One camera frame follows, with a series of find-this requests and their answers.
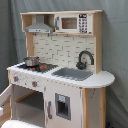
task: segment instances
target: faucet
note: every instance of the faucet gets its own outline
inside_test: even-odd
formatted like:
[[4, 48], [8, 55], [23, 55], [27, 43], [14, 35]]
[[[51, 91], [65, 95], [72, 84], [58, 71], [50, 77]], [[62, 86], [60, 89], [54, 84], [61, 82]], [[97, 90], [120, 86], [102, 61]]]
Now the faucet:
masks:
[[87, 65], [86, 65], [87, 62], [85, 62], [85, 64], [81, 62], [81, 57], [82, 57], [83, 54], [87, 54], [87, 55], [90, 57], [90, 59], [91, 59], [91, 65], [94, 65], [94, 59], [93, 59], [92, 54], [91, 54], [89, 51], [82, 51], [82, 52], [80, 52], [80, 54], [79, 54], [79, 58], [78, 58], [78, 61], [79, 61], [79, 62], [76, 64], [76, 67], [77, 67], [78, 69], [80, 69], [80, 70], [85, 69], [86, 66], [87, 66]]

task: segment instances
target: sink basin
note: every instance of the sink basin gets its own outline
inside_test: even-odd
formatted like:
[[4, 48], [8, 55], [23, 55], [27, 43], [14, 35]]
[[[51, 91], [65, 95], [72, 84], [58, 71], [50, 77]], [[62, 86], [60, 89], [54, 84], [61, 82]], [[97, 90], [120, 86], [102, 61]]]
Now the sink basin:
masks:
[[93, 75], [93, 73], [90, 71], [83, 71], [73, 68], [61, 68], [53, 72], [52, 75], [76, 81], [83, 81], [87, 79], [89, 76]]

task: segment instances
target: microwave window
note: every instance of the microwave window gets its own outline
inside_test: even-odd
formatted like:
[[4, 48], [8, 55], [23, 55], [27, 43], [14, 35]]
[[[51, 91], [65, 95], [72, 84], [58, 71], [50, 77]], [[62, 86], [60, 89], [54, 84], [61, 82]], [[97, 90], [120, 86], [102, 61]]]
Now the microwave window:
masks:
[[62, 18], [62, 29], [77, 29], [77, 18]]

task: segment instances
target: range hood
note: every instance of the range hood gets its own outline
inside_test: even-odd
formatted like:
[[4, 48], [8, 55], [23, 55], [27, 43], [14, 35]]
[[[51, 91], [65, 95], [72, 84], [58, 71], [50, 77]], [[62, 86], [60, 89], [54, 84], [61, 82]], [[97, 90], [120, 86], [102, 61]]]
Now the range hood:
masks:
[[25, 28], [25, 32], [53, 33], [54, 28], [44, 23], [44, 15], [36, 15], [36, 23]]

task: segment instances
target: toy stove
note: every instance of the toy stove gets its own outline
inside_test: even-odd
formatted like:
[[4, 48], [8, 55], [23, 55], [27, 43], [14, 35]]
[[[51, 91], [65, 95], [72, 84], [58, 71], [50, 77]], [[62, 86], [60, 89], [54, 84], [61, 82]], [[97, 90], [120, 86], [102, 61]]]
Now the toy stove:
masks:
[[36, 66], [26, 66], [26, 64], [22, 64], [20, 66], [17, 66], [18, 68], [30, 70], [30, 71], [36, 71], [36, 72], [47, 72], [55, 67], [58, 67], [57, 65], [52, 64], [46, 64], [46, 63], [39, 63], [39, 65]]
[[39, 63], [37, 66], [28, 67], [25, 63], [21, 63], [10, 70], [11, 84], [43, 92], [44, 79], [42, 74], [56, 67], [58, 66], [46, 63]]

